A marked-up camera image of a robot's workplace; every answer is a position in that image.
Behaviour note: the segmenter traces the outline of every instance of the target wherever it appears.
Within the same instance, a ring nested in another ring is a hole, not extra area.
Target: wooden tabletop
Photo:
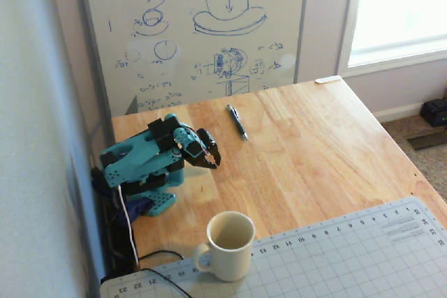
[[[248,134],[242,140],[227,104]],[[447,227],[447,204],[342,80],[277,89],[113,118],[117,141],[173,112],[208,130],[222,156],[217,170],[186,164],[177,202],[160,216],[133,224],[139,256],[160,248],[189,257],[206,241],[221,211],[240,211],[266,237],[410,195]],[[153,267],[175,260],[160,255]]]

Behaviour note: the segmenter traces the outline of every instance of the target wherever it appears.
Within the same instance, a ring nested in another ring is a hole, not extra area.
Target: robotic arm
[[[212,155],[214,162],[206,159]],[[184,160],[191,165],[217,169],[221,156],[217,144],[204,129],[197,132],[180,123],[174,114],[157,119],[147,130],[101,152],[102,169],[94,168],[94,182],[101,189],[122,186],[129,200],[149,198],[146,215],[156,216],[175,202],[175,195],[164,193],[183,183]]]

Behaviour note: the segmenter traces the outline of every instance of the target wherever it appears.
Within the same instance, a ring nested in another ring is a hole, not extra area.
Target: baseboard
[[[375,112],[373,115],[379,122],[387,122],[418,115],[421,107],[422,104],[407,105],[392,108],[390,110]]]

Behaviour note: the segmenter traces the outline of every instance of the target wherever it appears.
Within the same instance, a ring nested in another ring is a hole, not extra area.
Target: white mug
[[[208,243],[200,244],[193,253],[194,265],[223,281],[237,281],[249,271],[254,235],[248,216],[235,211],[219,213],[208,223]],[[201,266],[198,259],[206,252],[210,253],[210,265]]]

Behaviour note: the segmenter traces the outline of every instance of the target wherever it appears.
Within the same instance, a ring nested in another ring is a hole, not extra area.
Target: pen
[[[242,135],[242,137],[245,140],[248,140],[249,138],[247,137],[247,133],[245,133],[244,126],[240,123],[239,116],[237,115],[235,108],[231,105],[228,105],[227,107],[228,107],[228,111],[230,111],[230,116],[233,118],[233,120],[236,123],[237,130],[239,131],[239,133]]]

